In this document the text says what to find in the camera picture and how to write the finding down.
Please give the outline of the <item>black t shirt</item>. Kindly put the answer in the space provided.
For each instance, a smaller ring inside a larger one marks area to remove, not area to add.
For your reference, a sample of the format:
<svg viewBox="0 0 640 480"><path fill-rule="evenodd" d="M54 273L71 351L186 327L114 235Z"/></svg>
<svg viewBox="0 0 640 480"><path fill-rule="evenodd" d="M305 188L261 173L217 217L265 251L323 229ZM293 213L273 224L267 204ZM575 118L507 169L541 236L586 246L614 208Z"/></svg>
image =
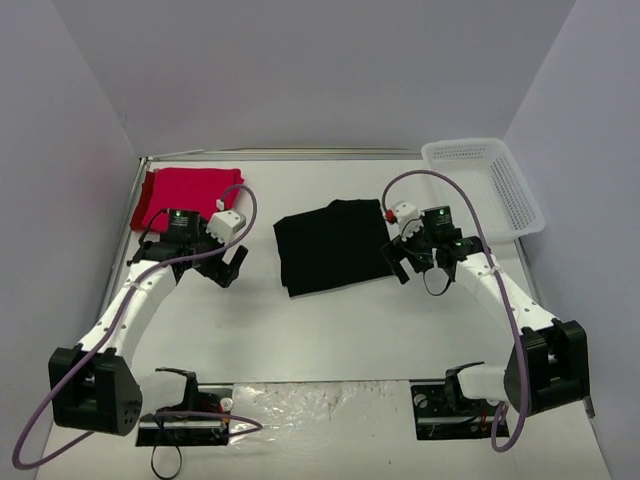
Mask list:
<svg viewBox="0 0 640 480"><path fill-rule="evenodd" d="M281 284L291 298L392 274L382 254L389 240L377 199L336 199L274 225Z"/></svg>

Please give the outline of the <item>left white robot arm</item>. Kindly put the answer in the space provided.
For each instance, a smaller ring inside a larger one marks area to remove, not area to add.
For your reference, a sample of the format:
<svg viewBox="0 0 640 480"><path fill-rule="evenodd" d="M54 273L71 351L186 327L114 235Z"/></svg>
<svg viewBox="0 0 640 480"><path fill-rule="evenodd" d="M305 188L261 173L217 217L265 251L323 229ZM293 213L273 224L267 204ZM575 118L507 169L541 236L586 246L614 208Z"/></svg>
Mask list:
<svg viewBox="0 0 640 480"><path fill-rule="evenodd" d="M222 288L238 277L247 248L238 247L230 261L223 257L245 225L245 216L235 210L210 219L169 210L167 230L156 241L140 241L122 288L96 325L74 347L52 354L48 368L56 425L125 436L141 417L165 408L179 418L198 412L202 395L194 374L158 367L135 376L130 365L161 303L187 271Z"/></svg>

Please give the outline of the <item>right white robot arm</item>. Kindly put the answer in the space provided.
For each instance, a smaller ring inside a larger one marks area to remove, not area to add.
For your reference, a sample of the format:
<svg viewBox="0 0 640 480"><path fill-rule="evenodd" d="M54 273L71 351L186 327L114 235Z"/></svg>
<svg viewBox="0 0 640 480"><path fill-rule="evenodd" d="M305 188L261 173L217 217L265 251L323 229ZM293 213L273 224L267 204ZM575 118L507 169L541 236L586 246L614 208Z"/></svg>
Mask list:
<svg viewBox="0 0 640 480"><path fill-rule="evenodd" d="M485 400L536 415L589 396L584 328L561 321L533 300L479 237L463 235L449 207L419 210L398 202L385 217L398 234L382 254L401 284L409 280L404 262L417 274L440 269L448 284L463 287L499 326L517 335L505 364L478 361L447 371L443 398L450 410L465 413Z"/></svg>

